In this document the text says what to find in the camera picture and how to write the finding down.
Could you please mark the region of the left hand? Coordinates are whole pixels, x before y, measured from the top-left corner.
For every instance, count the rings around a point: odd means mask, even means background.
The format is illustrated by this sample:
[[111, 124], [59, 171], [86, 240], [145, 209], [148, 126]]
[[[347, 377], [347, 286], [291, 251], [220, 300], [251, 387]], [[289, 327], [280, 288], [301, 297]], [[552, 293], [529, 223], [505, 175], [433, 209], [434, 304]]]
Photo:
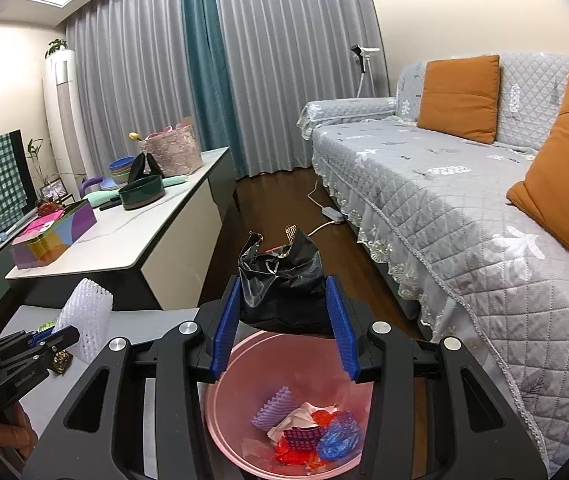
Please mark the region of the left hand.
[[15, 403], [9, 413], [14, 423], [0, 424], [0, 448], [13, 448], [27, 460], [38, 442], [37, 434], [21, 403]]

